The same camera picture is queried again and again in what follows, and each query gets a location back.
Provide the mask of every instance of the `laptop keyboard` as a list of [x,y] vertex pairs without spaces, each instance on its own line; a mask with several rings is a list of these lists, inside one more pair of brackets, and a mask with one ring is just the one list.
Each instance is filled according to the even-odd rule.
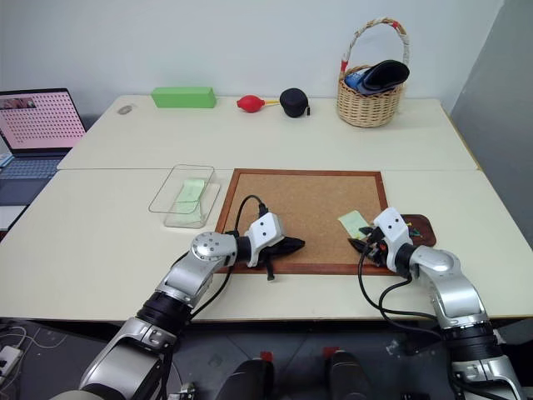
[[11,161],[0,173],[0,179],[52,178],[61,159]]

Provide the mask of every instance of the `cable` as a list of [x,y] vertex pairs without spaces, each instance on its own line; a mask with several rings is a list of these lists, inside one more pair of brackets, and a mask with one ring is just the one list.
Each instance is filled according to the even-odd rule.
[[2,336],[0,336],[0,338],[5,338],[5,337],[7,337],[7,336],[17,336],[17,337],[22,337],[22,341],[23,341],[24,339],[28,338],[28,339],[30,339],[30,342],[32,342],[33,344],[35,344],[38,348],[51,349],[51,348],[57,348],[57,347],[59,347],[59,346],[65,341],[65,339],[67,339],[67,336],[68,336],[68,335],[65,335],[65,337],[59,341],[59,343],[56,343],[56,344],[54,344],[53,346],[44,346],[44,345],[42,345],[41,343],[38,343],[33,337],[30,337],[30,336],[28,336],[28,335],[22,335],[22,334],[20,334],[20,333],[8,333],[8,334],[6,334],[6,335],[2,335]]
[[[24,336],[25,337],[27,336],[27,331],[26,331],[25,327],[9,327],[8,329],[20,329],[21,331],[24,332]],[[20,339],[20,342],[18,343],[17,348],[19,348],[21,346],[22,342],[24,342],[25,337]]]
[[172,368],[174,368],[174,371],[176,372],[177,380],[180,382],[180,387],[183,386],[182,375],[180,375],[180,370],[177,369],[177,366],[174,363],[173,359],[172,359]]
[[464,391],[476,394],[477,396],[489,398],[491,400],[509,400],[507,397],[498,396],[497,394],[486,392],[485,390],[479,389],[478,387],[471,386],[468,383],[457,379],[453,372],[451,372],[451,375],[449,375],[448,378],[451,378],[451,383],[455,384],[457,387],[463,389]]
[[[242,202],[241,202],[241,205],[239,206],[239,209],[237,211],[237,217],[235,218],[235,227],[233,228],[233,230],[235,232],[238,232],[238,230],[239,230],[239,221],[241,220],[242,209],[244,208],[244,205],[247,203],[247,201],[250,200],[251,198],[255,198],[259,202],[260,214],[262,213],[263,210],[267,210],[267,208],[265,206],[265,203],[258,196],[256,196],[255,194],[249,194],[248,196],[243,198]],[[222,285],[218,288],[218,290],[215,292],[215,294],[213,294],[211,296],[211,298],[209,298],[209,300],[207,300],[205,303],[203,303],[200,308],[198,308],[195,312],[193,312],[191,314],[189,320],[192,320],[196,315],[198,315],[201,311],[203,311],[209,304],[211,304],[213,302],[213,300],[215,300],[220,293],[222,293],[222,290],[224,290],[224,288],[227,285],[227,282],[230,280],[230,276],[232,275],[232,272],[233,272],[233,266],[231,265],[227,269],[226,277],[224,278],[224,281],[222,282]]]
[[265,204],[258,196],[256,196],[255,194],[249,194],[248,196],[246,196],[245,198],[242,199],[242,202],[241,202],[241,205],[239,206],[239,210],[237,211],[237,217],[235,218],[235,227],[233,228],[234,230],[238,231],[239,230],[239,221],[241,220],[241,213],[242,213],[242,209],[244,208],[244,205],[247,203],[248,200],[250,200],[251,198],[255,198],[259,204]]
[[177,258],[177,260],[172,264],[172,266],[177,263],[178,261],[181,261],[189,252],[184,252],[180,257]]
[[163,354],[162,364],[161,387],[159,388],[159,393],[156,397],[157,400],[167,400],[168,376],[170,375],[170,369],[172,367],[172,347],[168,348]]
[[383,308],[383,300],[385,299],[385,296],[392,292],[394,289],[398,289],[398,288],[401,288],[402,286],[405,286],[405,285],[408,285],[409,283],[413,282],[413,278],[412,276],[410,275],[407,280],[405,280],[404,282],[399,282],[399,283],[396,283],[394,285],[391,285],[390,287],[388,287],[387,289],[385,289],[381,295],[380,295],[380,299],[379,299],[379,303],[378,303],[378,307],[379,307],[379,310],[380,310],[380,313],[381,315],[383,316],[383,318],[388,322],[390,323],[391,325],[394,325],[395,327],[397,328],[401,328],[401,329],[404,329],[404,330],[409,330],[409,331],[413,331],[413,332],[419,332],[419,333],[427,333],[427,334],[430,334],[430,335],[433,335],[435,337],[437,337],[439,340],[442,340],[442,336],[438,333],[438,332],[435,332],[435,331],[432,331],[430,329],[425,329],[423,327],[411,327],[409,325],[405,325],[403,323],[399,323],[399,322],[396,322],[392,319],[389,318],[389,316],[387,316],[385,314],[385,308]]
[[41,332],[41,328],[39,328],[39,329],[35,332],[35,334],[33,335],[33,337],[29,337],[29,336],[28,336],[28,337],[29,337],[30,339],[32,339],[32,340],[30,341],[30,345],[26,348],[26,350],[24,350],[22,356],[21,356],[20,359],[18,360],[17,370],[13,373],[13,377],[11,378],[11,380],[10,380],[8,383],[4,384],[3,387],[0,387],[0,389],[2,389],[2,390],[0,390],[0,394],[1,394],[2,396],[4,396],[5,398],[7,398],[7,399],[9,399],[9,396],[5,393],[5,390],[6,390],[7,388],[9,388],[9,387],[10,387],[10,386],[11,386],[11,385],[17,380],[18,375],[19,375],[19,373],[21,372],[21,369],[22,369],[22,361],[23,361],[24,358],[26,357],[26,355],[27,355],[27,353],[29,352],[29,350],[30,350],[30,348],[32,347],[32,345],[36,343],[36,342],[35,342],[35,338],[37,337],[37,335],[39,334],[39,332]]
[[199,313],[201,313],[204,308],[206,308],[209,304],[211,304],[213,302],[213,300],[215,300],[218,295],[220,293],[222,293],[222,290],[224,290],[224,288],[226,287],[227,285],[227,281],[230,280],[230,276],[232,275],[232,271],[233,271],[233,266],[231,265],[228,269],[227,269],[227,273],[226,273],[226,277],[224,278],[224,282],[222,282],[222,285],[218,288],[218,290],[215,292],[215,294],[213,294],[211,296],[211,298],[209,298],[209,300],[207,300],[205,303],[202,304],[202,306],[200,308],[198,308],[195,312],[193,312],[191,314],[191,317],[189,319],[193,319],[196,315],[198,315]]
[[[359,280],[359,287],[361,288],[361,292],[363,293],[363,297],[368,301],[368,303],[373,306],[376,310],[381,311],[381,307],[375,304],[372,299],[368,296],[368,293],[366,292],[365,285],[363,284],[363,263],[365,261],[366,252],[368,251],[368,248],[370,247],[370,244],[367,242],[365,247],[363,248],[363,251],[361,253],[361,257],[359,258],[359,263],[357,266],[357,278]],[[397,314],[397,315],[409,315],[412,317],[421,317],[421,318],[428,318],[433,321],[436,321],[436,316],[427,314],[425,312],[414,312],[414,311],[401,311],[401,310],[390,310],[389,308],[383,308],[383,311],[390,314]]]

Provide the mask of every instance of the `gray floor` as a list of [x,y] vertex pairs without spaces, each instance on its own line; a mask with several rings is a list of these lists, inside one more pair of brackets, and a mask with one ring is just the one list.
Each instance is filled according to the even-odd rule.
[[[29,336],[38,325],[24,322]],[[17,343],[19,337],[1,337],[0,343]],[[3,389],[2,400],[41,400],[76,388],[86,366],[104,347],[104,342],[66,336],[42,328],[37,342],[30,345],[23,359],[17,384]],[[243,361],[255,358],[262,350],[273,352],[276,369],[275,399],[326,399],[323,382],[324,347],[340,347],[358,356],[374,383],[376,398],[400,398],[403,392],[429,393],[432,399],[449,399],[444,357],[440,347],[431,347],[414,357],[401,354],[402,336],[388,332],[190,332],[174,356],[168,389],[177,390],[180,382],[194,382],[197,399],[212,399],[226,377]]]

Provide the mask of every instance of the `small white object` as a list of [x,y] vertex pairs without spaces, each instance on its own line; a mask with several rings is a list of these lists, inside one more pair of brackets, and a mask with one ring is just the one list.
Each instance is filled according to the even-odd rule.
[[272,246],[285,237],[285,231],[277,215],[267,212],[261,218],[250,225],[250,229],[244,232],[244,236],[250,238],[251,255],[248,267],[255,267],[259,259],[259,252],[268,246]]
[[6,377],[9,376],[15,365],[17,365],[21,356],[22,350],[11,346],[4,346],[2,351],[0,351],[0,361],[6,362],[3,367],[0,367],[0,385],[3,384]]
[[378,215],[374,219],[374,225],[379,227],[385,235],[385,243],[389,248],[386,256],[386,266],[395,273],[396,265],[394,263],[394,257],[398,249],[404,243],[413,244],[413,241],[409,237],[409,228],[394,207],[389,207]]
[[117,110],[117,113],[119,113],[120,115],[126,115],[126,114],[128,114],[131,110],[133,110],[133,105],[132,105],[132,104],[127,104],[127,105],[125,105],[125,106],[120,107],[120,108]]

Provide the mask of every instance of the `white table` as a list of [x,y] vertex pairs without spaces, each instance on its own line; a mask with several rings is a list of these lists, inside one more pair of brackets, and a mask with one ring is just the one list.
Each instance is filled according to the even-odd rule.
[[[312,98],[311,116],[299,118],[280,106],[248,114],[236,101],[157,108],[149,96],[121,96],[59,168],[477,169],[437,100],[404,99],[391,123],[373,129],[343,122],[335,99]],[[128,104],[130,113],[117,113]]]
[[[141,307],[196,230],[167,228],[148,204],[166,170],[61,171],[0,243],[0,314],[124,320]],[[230,171],[204,230],[212,230]],[[533,254],[480,171],[383,173],[387,200],[425,214],[437,247],[454,252],[492,317],[533,315]],[[210,293],[217,289],[216,279]],[[372,297],[398,277],[366,277]],[[416,285],[391,293],[395,308],[429,312]],[[378,318],[353,276],[235,275],[205,320]]]

